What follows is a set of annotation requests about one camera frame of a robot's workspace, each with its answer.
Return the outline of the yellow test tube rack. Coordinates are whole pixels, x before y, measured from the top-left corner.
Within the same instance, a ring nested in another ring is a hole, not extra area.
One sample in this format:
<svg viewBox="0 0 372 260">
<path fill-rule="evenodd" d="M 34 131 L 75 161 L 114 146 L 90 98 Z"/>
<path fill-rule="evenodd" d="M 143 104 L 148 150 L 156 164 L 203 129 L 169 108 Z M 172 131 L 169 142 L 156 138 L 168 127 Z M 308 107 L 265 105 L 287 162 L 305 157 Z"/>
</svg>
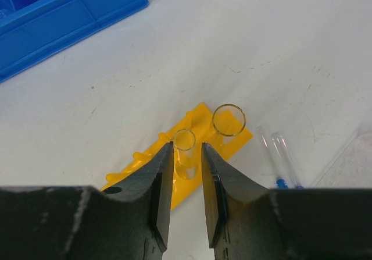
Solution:
<svg viewBox="0 0 372 260">
<path fill-rule="evenodd" d="M 180 205 L 202 183 L 201 146 L 209 143 L 226 161 L 253 137 L 246 127 L 246 114 L 237 105 L 222 104 L 211 111 L 200 103 L 144 152 L 134 152 L 133 161 L 119 173 L 106 175 L 105 188 L 123 180 L 148 163 L 160 148 L 174 143 L 174 175 L 171 208 Z"/>
</svg>

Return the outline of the blue divided plastic bin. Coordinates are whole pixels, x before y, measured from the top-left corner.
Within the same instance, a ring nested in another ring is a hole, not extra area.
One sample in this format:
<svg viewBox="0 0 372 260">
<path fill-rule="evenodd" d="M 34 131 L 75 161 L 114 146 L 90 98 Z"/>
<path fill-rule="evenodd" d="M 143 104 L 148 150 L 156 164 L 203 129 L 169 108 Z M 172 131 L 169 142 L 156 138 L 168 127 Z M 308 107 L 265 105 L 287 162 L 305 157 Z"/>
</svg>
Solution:
<svg viewBox="0 0 372 260">
<path fill-rule="evenodd" d="M 1 81 L 148 5 L 148 0 L 1 0 Z"/>
</svg>

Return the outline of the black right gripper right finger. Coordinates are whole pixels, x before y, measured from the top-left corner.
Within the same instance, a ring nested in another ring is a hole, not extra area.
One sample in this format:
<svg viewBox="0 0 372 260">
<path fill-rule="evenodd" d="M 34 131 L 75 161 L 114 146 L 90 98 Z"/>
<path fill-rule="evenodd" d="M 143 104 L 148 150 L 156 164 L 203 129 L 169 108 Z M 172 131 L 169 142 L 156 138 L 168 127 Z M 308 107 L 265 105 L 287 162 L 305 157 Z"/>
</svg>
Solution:
<svg viewBox="0 0 372 260">
<path fill-rule="evenodd" d="M 370 259 L 369 188 L 265 188 L 201 148 L 209 247 L 216 259 Z"/>
</svg>

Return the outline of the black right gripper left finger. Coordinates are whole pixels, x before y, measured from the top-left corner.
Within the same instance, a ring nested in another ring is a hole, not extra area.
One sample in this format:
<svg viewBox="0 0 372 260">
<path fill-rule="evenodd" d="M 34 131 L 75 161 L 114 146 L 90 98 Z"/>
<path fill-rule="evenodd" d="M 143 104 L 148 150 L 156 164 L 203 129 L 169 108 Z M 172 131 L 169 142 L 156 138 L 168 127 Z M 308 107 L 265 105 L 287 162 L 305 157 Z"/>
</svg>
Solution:
<svg viewBox="0 0 372 260">
<path fill-rule="evenodd" d="M 103 191 L 1 187 L 2 259 L 161 259 L 167 250 L 174 148 Z"/>
</svg>

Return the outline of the clear glass test tube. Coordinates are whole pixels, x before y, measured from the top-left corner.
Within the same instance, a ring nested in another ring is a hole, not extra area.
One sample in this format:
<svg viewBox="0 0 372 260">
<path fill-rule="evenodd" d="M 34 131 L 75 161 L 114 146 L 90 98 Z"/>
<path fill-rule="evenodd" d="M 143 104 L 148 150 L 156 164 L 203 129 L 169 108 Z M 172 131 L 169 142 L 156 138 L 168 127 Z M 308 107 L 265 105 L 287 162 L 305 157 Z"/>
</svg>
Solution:
<svg viewBox="0 0 372 260">
<path fill-rule="evenodd" d="M 190 129 L 181 129 L 174 135 L 173 144 L 177 158 L 177 174 L 185 180 L 193 179 L 196 176 L 194 158 L 195 134 Z"/>
<path fill-rule="evenodd" d="M 245 112 L 235 104 L 222 104 L 212 114 L 212 127 L 223 137 L 236 137 L 246 127 Z"/>
</svg>

